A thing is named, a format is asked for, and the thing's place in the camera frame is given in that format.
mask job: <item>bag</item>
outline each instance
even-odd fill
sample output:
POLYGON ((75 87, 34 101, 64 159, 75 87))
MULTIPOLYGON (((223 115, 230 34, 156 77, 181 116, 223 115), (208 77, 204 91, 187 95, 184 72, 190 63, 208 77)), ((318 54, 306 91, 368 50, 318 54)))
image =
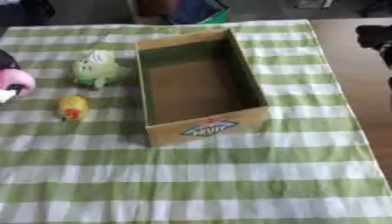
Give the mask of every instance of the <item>bag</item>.
POLYGON ((204 24, 227 22, 228 7, 219 0, 178 0, 177 9, 170 20, 175 25, 204 24))

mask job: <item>white stripe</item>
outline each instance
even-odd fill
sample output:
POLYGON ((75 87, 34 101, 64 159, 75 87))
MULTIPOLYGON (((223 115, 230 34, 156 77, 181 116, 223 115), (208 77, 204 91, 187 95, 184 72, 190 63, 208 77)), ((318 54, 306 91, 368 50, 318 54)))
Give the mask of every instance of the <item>white stripe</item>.
POLYGON ((375 161, 298 164, 31 165, 0 168, 0 179, 3 184, 41 182, 178 183, 381 178, 381 172, 375 161))
POLYGON ((341 94, 338 84, 262 84, 265 95, 338 95, 341 94))
POLYGON ((24 69, 25 72, 30 74, 34 78, 64 78, 67 77, 67 71, 59 68, 50 68, 50 69, 24 69))
MULTIPOLYGON (((144 135, 119 136, 0 136, 3 151, 28 151, 29 149, 52 150, 53 146, 64 150, 114 150, 145 148, 144 135)), ((237 149, 261 147, 344 147, 366 145, 368 141, 362 131, 331 132, 266 132, 261 134, 220 134, 206 139, 161 147, 162 150, 189 149, 197 150, 205 147, 237 149)))
POLYGON ((270 106, 269 118, 338 118, 352 116, 348 106, 270 106))
MULTIPOLYGON (((135 58, 136 51, 112 51, 118 59, 135 58)), ((17 60, 34 60, 39 62, 41 60, 77 60, 85 55, 83 51, 76 52, 10 52, 10 54, 17 60)))
MULTIPOLYGON (((54 108, 49 110, 9 111, 0 110, 0 124, 15 123, 53 123, 59 124, 61 117, 54 108)), ((142 122, 143 110, 140 108, 100 108, 90 109, 83 118, 84 123, 98 122, 142 122)))
POLYGON ((91 45, 98 43, 132 43, 141 39, 158 39, 177 35, 175 33, 147 33, 147 34, 109 34, 97 36, 88 34, 86 36, 50 36, 50 37, 4 37, 0 40, 2 46, 39 46, 39 45, 65 45, 82 44, 91 45))
POLYGON ((235 221, 282 219, 334 219, 392 217, 392 199, 378 197, 327 197, 305 199, 254 199, 254 200, 113 200, 94 202, 26 202, 3 204, 0 216, 6 223, 32 223, 37 214, 50 222, 80 221, 235 221), (15 215, 6 214, 6 208, 18 208, 15 215))
POLYGON ((246 56, 270 57, 270 56, 306 56, 319 55, 321 51, 317 46, 298 46, 298 47, 250 47, 243 49, 246 56))
POLYGON ((266 33, 246 33, 236 32, 235 37, 240 40, 304 40, 314 39, 314 35, 311 31, 304 32, 266 32, 266 33))
POLYGON ((260 65, 252 66, 255 74, 330 74, 332 69, 328 64, 317 65, 260 65))
MULTIPOLYGON (((244 48, 245 56, 247 57, 269 57, 269 56, 305 56, 305 55, 320 55, 321 52, 318 47, 276 47, 276 48, 244 48)), ((21 60, 77 60, 83 55, 83 52, 9 52, 18 61, 21 60)), ((113 51, 117 58, 134 58, 136 51, 134 50, 116 50, 113 51)))

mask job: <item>green stripe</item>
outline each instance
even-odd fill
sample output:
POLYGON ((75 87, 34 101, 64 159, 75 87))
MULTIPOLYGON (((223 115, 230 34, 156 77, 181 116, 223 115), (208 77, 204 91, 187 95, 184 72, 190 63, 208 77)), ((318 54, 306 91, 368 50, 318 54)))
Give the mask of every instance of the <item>green stripe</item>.
MULTIPOLYGON (((275 95, 267 96, 267 101, 270 106, 341 106, 347 105, 346 100, 341 94, 331 95, 275 95)), ((30 100, 23 99, 13 101, 10 104, 3 105, 2 111, 17 111, 17 110, 54 110, 56 101, 48 100, 30 100)), ((123 109, 127 108, 141 108, 139 96, 129 97, 102 97, 88 99, 89 107, 91 109, 123 109)))
MULTIPOLYGON (((75 88, 75 84, 70 77, 64 78, 36 78, 38 88, 75 88)), ((135 75, 127 75, 122 77, 117 82, 110 84, 111 87, 133 87, 138 86, 137 77, 135 75)))
POLYGON ((303 132, 303 131, 342 131, 360 130, 354 117, 343 118, 302 118, 268 119, 262 123, 261 132, 303 132))
POLYGON ((270 106, 338 106, 347 105, 343 94, 266 95, 270 106))
MULTIPOLYGON (((24 122, 0 124, 0 136, 104 135, 142 133, 144 122, 24 122)), ((261 132, 360 130, 355 118, 268 119, 261 132)))
MULTIPOLYGON (((273 57, 247 57, 252 64, 261 65, 317 65, 325 64, 320 56, 273 56, 273 57)), ((68 68, 74 63, 73 59, 43 59, 20 60, 19 65, 24 69, 68 68)))
POLYGON ((319 46, 315 38, 304 38, 301 40, 242 40, 239 43, 241 48, 319 46))
MULTIPOLYGON (((253 220, 171 220, 163 221, 122 221, 121 224, 390 224, 392 217, 369 217, 369 218, 309 218, 309 219, 253 219, 253 220)), ((102 222, 78 222, 78 221, 55 221, 52 224, 116 224, 114 221, 102 222)))
MULTIPOLYGON (((141 35, 151 33, 188 33, 188 32, 202 32, 214 29, 227 29, 222 25, 215 26, 199 26, 199 27, 139 27, 139 28, 69 28, 69 29, 18 29, 8 30, 6 37, 61 37, 61 36, 86 36, 86 35, 105 35, 105 34, 127 34, 127 35, 141 35)), ((258 26, 236 26, 232 27, 234 32, 249 32, 249 33, 269 33, 269 32, 311 32, 312 28, 308 24, 293 24, 293 25, 258 25, 258 26)))
MULTIPOLYGON (((50 52, 79 52, 85 51, 95 47, 97 42, 86 44, 52 44, 52 45, 24 45, 20 43, 18 45, 4 45, 2 49, 11 53, 50 53, 50 52)), ((254 48, 254 47, 268 47, 268 48, 278 48, 278 47, 314 47, 318 46, 315 39, 302 39, 302 40, 242 40, 239 41, 241 48, 254 48)), ((123 50, 135 50, 134 42, 101 42, 99 49, 102 50, 112 50, 112 51, 123 51, 123 50)))
POLYGON ((0 166, 17 165, 216 165, 373 161, 366 145, 257 149, 0 150, 0 166))
POLYGON ((144 133, 144 123, 134 121, 123 122, 25 122, 0 124, 0 136, 14 137, 19 135, 33 136, 65 136, 65 135, 132 135, 144 133))
POLYGON ((322 74, 258 74, 255 76, 259 83, 289 85, 289 84, 336 84, 332 73, 322 74))
POLYGON ((381 178, 266 182, 1 184, 2 203, 107 200, 254 200, 389 196, 381 178))
MULTIPOLYGON (((289 85, 289 84, 335 84, 336 80, 333 78, 332 73, 323 73, 317 75, 308 74, 260 74, 256 78, 262 84, 276 84, 276 85, 289 85)), ((38 88, 74 88, 74 83, 70 78, 37 78, 38 88)), ((128 76, 126 80, 118 81, 111 84, 111 87, 127 87, 129 85, 136 86, 137 77, 128 76)))
POLYGON ((50 52, 80 52, 91 48, 101 50, 121 51, 121 50, 135 50, 135 43, 133 42, 118 42, 118 43, 100 43, 95 47, 94 43, 80 43, 80 44, 53 44, 53 45, 5 45, 2 48, 10 53, 50 53, 50 52))
POLYGON ((319 55, 307 55, 307 56, 270 56, 270 57, 247 57, 247 60, 251 64, 260 65, 316 65, 325 64, 324 58, 319 55))

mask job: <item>table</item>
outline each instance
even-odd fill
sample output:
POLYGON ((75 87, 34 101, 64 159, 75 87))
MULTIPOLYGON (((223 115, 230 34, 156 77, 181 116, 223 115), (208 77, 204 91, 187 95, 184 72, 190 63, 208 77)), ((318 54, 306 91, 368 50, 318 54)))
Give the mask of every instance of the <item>table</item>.
POLYGON ((391 192, 306 20, 19 27, 0 47, 38 83, 0 110, 0 223, 391 223, 391 192), (91 48, 131 65, 139 39, 221 28, 267 98, 256 133, 146 148, 135 74, 99 91, 67 75, 91 48), (60 122, 55 103, 75 94, 87 116, 60 122))
POLYGON ((392 25, 392 18, 328 19, 311 23, 381 168, 392 183, 392 109, 387 83, 392 71, 378 52, 360 48, 355 33, 358 25, 392 25))

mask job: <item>cardboard box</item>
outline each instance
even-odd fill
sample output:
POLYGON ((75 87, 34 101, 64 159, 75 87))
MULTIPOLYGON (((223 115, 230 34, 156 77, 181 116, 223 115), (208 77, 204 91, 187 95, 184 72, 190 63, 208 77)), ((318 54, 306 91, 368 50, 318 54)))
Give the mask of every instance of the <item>cardboard box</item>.
POLYGON ((230 30, 136 43, 152 146, 260 128, 267 103, 230 30))

